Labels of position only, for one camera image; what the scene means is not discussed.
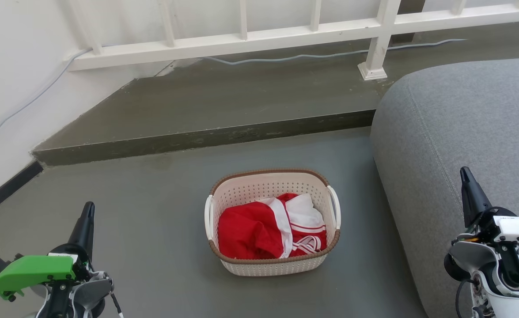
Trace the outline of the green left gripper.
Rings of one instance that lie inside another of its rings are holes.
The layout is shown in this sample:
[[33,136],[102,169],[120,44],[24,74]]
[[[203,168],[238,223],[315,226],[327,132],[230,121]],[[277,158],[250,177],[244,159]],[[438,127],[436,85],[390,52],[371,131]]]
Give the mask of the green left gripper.
[[87,280],[94,245],[95,204],[86,202],[69,237],[68,244],[47,255],[27,255],[0,271],[0,296],[7,300],[37,284],[82,282]]

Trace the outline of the white perforated plastic laundry basket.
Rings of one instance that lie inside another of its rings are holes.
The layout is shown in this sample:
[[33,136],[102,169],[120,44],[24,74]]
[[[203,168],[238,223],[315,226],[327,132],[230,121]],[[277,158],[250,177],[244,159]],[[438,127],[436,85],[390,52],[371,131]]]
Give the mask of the white perforated plastic laundry basket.
[[[228,258],[219,251],[218,223],[225,209],[285,193],[311,196],[326,224],[326,249],[312,255],[260,260]],[[259,170],[224,177],[207,197],[204,216],[205,233],[212,252],[237,276],[281,276],[313,270],[324,262],[340,237],[341,207],[336,191],[322,175],[310,170]]]

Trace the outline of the grey fabric sofa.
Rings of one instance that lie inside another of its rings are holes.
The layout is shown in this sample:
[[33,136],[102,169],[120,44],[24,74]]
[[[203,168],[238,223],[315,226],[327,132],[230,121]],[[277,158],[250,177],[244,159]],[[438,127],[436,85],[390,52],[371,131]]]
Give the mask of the grey fabric sofa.
[[408,74],[381,99],[370,140],[428,318],[458,318],[443,260],[465,231],[461,167],[490,202],[519,216],[519,59]]

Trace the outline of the black baseboard strip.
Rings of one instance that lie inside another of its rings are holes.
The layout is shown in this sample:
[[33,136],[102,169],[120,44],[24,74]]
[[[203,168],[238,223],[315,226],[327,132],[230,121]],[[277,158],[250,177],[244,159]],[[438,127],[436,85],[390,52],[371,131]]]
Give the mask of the black baseboard strip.
[[25,169],[13,176],[9,181],[0,186],[0,204],[11,197],[25,184],[43,172],[44,168],[38,161],[33,161]]

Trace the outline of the red and white garment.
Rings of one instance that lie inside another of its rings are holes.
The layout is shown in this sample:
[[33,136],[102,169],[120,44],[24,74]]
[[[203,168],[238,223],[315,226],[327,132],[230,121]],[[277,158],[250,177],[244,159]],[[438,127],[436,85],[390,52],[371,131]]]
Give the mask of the red and white garment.
[[244,260],[306,256],[328,246],[326,224],[307,193],[229,207],[217,235],[225,257]]

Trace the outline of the white railing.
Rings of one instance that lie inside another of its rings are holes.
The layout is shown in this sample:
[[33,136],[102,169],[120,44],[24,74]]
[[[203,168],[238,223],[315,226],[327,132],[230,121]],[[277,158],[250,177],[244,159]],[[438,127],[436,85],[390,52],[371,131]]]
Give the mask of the white railing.
[[86,0],[70,0],[87,49],[70,58],[68,69],[94,70],[191,58],[216,61],[218,56],[230,54],[370,39],[367,58],[358,69],[365,81],[381,80],[387,77],[383,64],[393,35],[519,22],[519,0],[471,8],[467,8],[466,3],[467,0],[452,0],[449,10],[399,14],[401,0],[379,0],[374,18],[322,23],[322,0],[309,0],[310,19],[306,26],[249,31],[247,1],[237,0],[239,28],[236,34],[176,38],[168,0],[158,0],[163,41],[102,45],[88,14]]

